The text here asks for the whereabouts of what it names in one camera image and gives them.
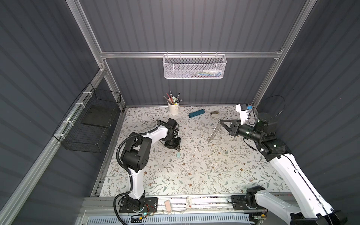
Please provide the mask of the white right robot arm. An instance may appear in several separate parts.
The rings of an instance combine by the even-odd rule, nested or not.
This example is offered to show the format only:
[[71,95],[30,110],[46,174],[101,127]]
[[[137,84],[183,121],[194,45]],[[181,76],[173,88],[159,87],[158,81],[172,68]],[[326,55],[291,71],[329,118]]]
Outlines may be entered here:
[[220,120],[231,136],[253,141],[254,148],[279,173],[297,206],[284,202],[262,186],[247,189],[246,206],[270,210],[289,225],[344,225],[348,219],[336,211],[311,184],[285,142],[276,138],[277,122],[268,113],[259,113],[253,126],[241,120]]

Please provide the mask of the silver metal carabiner key holder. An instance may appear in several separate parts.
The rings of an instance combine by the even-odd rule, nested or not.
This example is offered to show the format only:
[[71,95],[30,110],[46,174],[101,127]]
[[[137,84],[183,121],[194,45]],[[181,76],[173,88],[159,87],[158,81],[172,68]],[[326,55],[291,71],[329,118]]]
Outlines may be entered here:
[[209,136],[209,138],[207,139],[208,143],[210,143],[215,136],[217,135],[218,131],[220,130],[221,124],[220,121],[225,119],[225,116],[220,116],[219,114],[215,115],[212,114],[211,117],[217,122],[216,123],[216,127],[214,128],[213,132],[211,133],[211,135]]

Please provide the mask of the teal stapler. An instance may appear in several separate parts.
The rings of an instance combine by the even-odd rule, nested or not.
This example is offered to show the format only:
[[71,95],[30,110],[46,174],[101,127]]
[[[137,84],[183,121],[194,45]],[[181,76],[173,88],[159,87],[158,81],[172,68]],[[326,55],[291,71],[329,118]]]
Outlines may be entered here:
[[204,109],[201,109],[201,110],[198,110],[198,111],[195,111],[195,112],[191,112],[189,113],[189,118],[194,118],[196,116],[199,116],[199,115],[202,115],[205,113],[205,110]]

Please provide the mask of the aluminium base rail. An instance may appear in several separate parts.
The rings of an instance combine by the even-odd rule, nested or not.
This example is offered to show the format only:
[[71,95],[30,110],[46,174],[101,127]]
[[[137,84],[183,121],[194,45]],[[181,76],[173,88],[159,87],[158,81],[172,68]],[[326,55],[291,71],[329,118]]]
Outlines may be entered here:
[[[173,212],[232,212],[233,194],[206,194],[206,195],[166,195],[158,196],[158,213],[166,213],[164,202],[170,201]],[[114,215],[113,197],[86,197],[80,208],[80,214]]]

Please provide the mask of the white metal pen cup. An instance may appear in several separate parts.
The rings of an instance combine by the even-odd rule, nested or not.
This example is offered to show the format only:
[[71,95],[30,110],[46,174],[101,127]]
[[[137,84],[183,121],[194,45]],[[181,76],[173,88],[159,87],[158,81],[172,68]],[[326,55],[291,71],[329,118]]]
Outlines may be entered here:
[[168,110],[171,115],[177,115],[180,112],[180,105],[178,103],[174,105],[168,103]]

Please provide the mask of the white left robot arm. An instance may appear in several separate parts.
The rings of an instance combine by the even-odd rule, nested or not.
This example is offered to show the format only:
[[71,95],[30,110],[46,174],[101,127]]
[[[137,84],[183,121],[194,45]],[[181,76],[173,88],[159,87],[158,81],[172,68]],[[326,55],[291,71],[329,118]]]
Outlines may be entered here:
[[178,131],[179,125],[176,120],[157,120],[156,127],[147,132],[130,133],[116,150],[118,164],[129,175],[130,190],[125,194],[125,198],[132,210],[139,212],[145,205],[142,170],[149,161],[152,145],[157,141],[163,141],[165,147],[179,150],[181,138],[178,137]]

